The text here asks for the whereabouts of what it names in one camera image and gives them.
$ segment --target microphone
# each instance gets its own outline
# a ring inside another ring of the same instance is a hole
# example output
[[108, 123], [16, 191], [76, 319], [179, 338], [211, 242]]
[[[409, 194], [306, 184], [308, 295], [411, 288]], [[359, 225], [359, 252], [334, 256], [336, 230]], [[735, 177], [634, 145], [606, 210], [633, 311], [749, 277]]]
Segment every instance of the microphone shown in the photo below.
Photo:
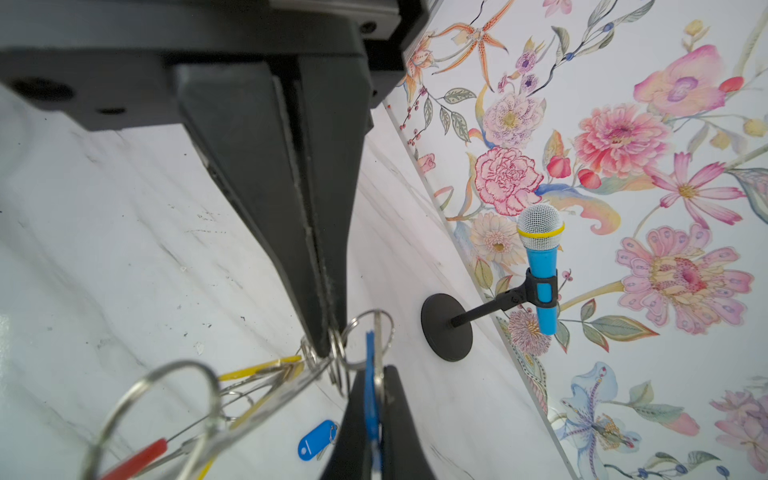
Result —
[[[525, 208], [518, 217], [518, 233], [526, 251], [531, 275], [537, 279], [557, 276], [558, 247], [565, 223], [560, 212], [549, 204], [535, 204]], [[538, 283], [536, 292], [540, 301], [551, 302], [552, 288]], [[536, 307], [541, 333], [554, 335], [558, 331], [558, 309]]]

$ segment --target marble countertop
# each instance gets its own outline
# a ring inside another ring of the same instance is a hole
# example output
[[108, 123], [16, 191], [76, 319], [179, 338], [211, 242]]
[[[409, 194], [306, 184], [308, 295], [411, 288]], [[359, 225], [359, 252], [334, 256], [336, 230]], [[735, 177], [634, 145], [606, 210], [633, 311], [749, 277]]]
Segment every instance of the marble countertop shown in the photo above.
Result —
[[[480, 298], [386, 112], [373, 113], [349, 238], [349, 316], [380, 307], [394, 317], [385, 362], [399, 369], [438, 478], [569, 478], [490, 319], [475, 322], [461, 362], [427, 345], [427, 296], [468, 308]], [[113, 404], [166, 362], [226, 372], [296, 352], [303, 332], [274, 267], [180, 125], [89, 133], [2, 90], [0, 147], [3, 478], [77, 478]], [[202, 388], [189, 375], [150, 393], [106, 462], [203, 415]], [[344, 408], [324, 376], [208, 478], [317, 478], [328, 457], [303, 462], [296, 446]]]

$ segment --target pink flower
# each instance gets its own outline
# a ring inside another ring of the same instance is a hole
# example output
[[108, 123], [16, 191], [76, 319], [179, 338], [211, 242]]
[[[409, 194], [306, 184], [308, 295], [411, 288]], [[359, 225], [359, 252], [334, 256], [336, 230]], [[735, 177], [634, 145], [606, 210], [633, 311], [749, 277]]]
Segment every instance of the pink flower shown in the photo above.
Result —
[[566, 157], [552, 157], [547, 164], [547, 172], [552, 178], [566, 178], [571, 176], [571, 159]]
[[721, 412], [727, 412], [726, 419], [730, 422], [740, 422], [750, 417], [750, 413], [757, 414], [760, 406], [755, 398], [749, 392], [736, 392], [726, 390], [723, 397], [724, 402], [710, 402], [714, 408]]
[[541, 333], [538, 317], [527, 310], [513, 310], [509, 313], [509, 334], [512, 345], [528, 355], [540, 356], [549, 350], [551, 338]]
[[491, 105], [482, 123], [489, 142], [504, 148], [523, 148], [543, 120], [541, 100], [510, 92]]
[[520, 93], [529, 94], [536, 90], [536, 85], [538, 85], [538, 77], [536, 75], [525, 75], [522, 82], [520, 82]]
[[746, 419], [743, 423], [720, 420], [715, 426], [727, 435], [718, 435], [717, 443], [734, 450], [746, 451], [750, 464], [760, 473], [768, 472], [768, 435], [760, 422]]
[[691, 155], [679, 153], [674, 155], [674, 173], [666, 175], [654, 167], [646, 167], [645, 173], [650, 175], [654, 185], [663, 188], [672, 194], [661, 198], [661, 206], [669, 208], [678, 198], [683, 198], [683, 203], [688, 213], [704, 228], [709, 228], [707, 221], [701, 216], [701, 212], [717, 218], [721, 222], [733, 225], [741, 220], [741, 216], [732, 210], [713, 204], [703, 198], [714, 200], [732, 200], [746, 197], [741, 190], [735, 187], [701, 187], [718, 178], [725, 171], [725, 164], [709, 164], [699, 170], [691, 179], [688, 179], [688, 165]]
[[571, 0], [544, 0], [542, 7], [546, 6], [549, 6], [549, 8], [547, 8], [547, 11], [544, 13], [544, 18], [555, 13], [558, 8], [568, 15], [571, 13], [571, 8], [573, 7]]
[[725, 270], [739, 255], [731, 247], [705, 253], [712, 233], [698, 223], [690, 235], [682, 230], [661, 227], [647, 236], [650, 252], [634, 238], [621, 241], [616, 261], [632, 274], [623, 278], [624, 292], [619, 305], [641, 311], [657, 326], [669, 321], [674, 310], [677, 328], [688, 333], [706, 333], [713, 323], [725, 320], [742, 325], [746, 310], [734, 297], [751, 291], [754, 277], [739, 270]]
[[656, 71], [634, 86], [634, 99], [652, 104], [662, 114], [678, 117], [725, 105], [725, 91], [718, 89], [723, 60], [714, 45], [704, 45]]
[[687, 413], [681, 413], [674, 422], [662, 423], [661, 425], [667, 427], [669, 430], [674, 430], [677, 433], [682, 433], [689, 437], [696, 436], [700, 430], [696, 420], [692, 419]]
[[421, 170], [423, 174], [427, 173], [432, 168], [435, 168], [435, 154], [429, 154], [419, 158], [418, 163], [419, 170]]
[[544, 180], [535, 162], [517, 148], [495, 147], [478, 158], [475, 186], [480, 199], [502, 215], [517, 215], [541, 197], [534, 193]]
[[536, 52], [535, 51], [523, 51], [523, 55], [520, 55], [515, 67], [520, 73], [528, 73], [533, 67], [536, 66]]
[[667, 153], [669, 144], [662, 140], [670, 129], [652, 114], [635, 117], [637, 105], [621, 104], [615, 108], [595, 108], [579, 127], [586, 131], [576, 137], [577, 157], [596, 173], [606, 177], [627, 178], [643, 173]]
[[582, 168], [578, 171], [576, 176], [578, 177], [579, 183], [584, 188], [594, 190], [595, 188], [600, 188], [600, 186], [603, 184], [603, 181], [600, 180], [600, 177], [588, 168]]

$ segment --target orange lily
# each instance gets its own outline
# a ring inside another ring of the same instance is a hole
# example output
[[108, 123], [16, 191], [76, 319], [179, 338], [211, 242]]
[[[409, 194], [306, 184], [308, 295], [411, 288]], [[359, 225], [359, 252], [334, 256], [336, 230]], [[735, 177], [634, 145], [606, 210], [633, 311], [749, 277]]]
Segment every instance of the orange lily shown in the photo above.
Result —
[[488, 31], [493, 28], [494, 25], [498, 23], [499, 20], [504, 16], [505, 13], [507, 13], [507, 10], [512, 6], [512, 3], [514, 3], [515, 0], [509, 0], [506, 5], [496, 14], [488, 20], [488, 23], [482, 26], [482, 28], [475, 28], [471, 25], [467, 25], [466, 23], [455, 23], [451, 25], [450, 27], [446, 28], [442, 32], [438, 33], [437, 35], [431, 35], [432, 37], [442, 37], [443, 35], [447, 35], [451, 31], [459, 30], [459, 35], [462, 35], [466, 38], [465, 41], [468, 41], [467, 45], [454, 53], [453, 55], [450, 55], [446, 58], [440, 58], [436, 59], [436, 62], [439, 61], [445, 61], [449, 60], [450, 58], [454, 58], [456, 55], [460, 55], [456, 61], [454, 61], [452, 64], [450, 64], [448, 67], [443, 68], [441, 71], [436, 71], [434, 74], [442, 73], [444, 71], [452, 70], [453, 68], [458, 67], [464, 60], [469, 57], [469, 55], [472, 54], [472, 52], [475, 51], [475, 48], [478, 49], [480, 52], [480, 65], [482, 66], [482, 74], [483, 78], [485, 79], [485, 83], [488, 85], [488, 87], [493, 91], [493, 87], [491, 86], [491, 81], [488, 79], [488, 59], [485, 55], [485, 46], [491, 45], [492, 47], [497, 48], [503, 48], [506, 52], [508, 52], [507, 48], [501, 44], [498, 40], [493, 38]]

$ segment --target wall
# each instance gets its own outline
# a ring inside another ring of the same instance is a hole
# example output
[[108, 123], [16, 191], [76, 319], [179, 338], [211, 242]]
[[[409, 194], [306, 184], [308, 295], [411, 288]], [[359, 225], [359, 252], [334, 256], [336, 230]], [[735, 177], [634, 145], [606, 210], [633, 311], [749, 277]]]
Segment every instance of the wall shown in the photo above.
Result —
[[766, 478], [766, 22], [445, 2], [388, 98], [484, 298], [522, 282], [520, 211], [561, 211], [558, 334], [494, 317], [584, 479]]

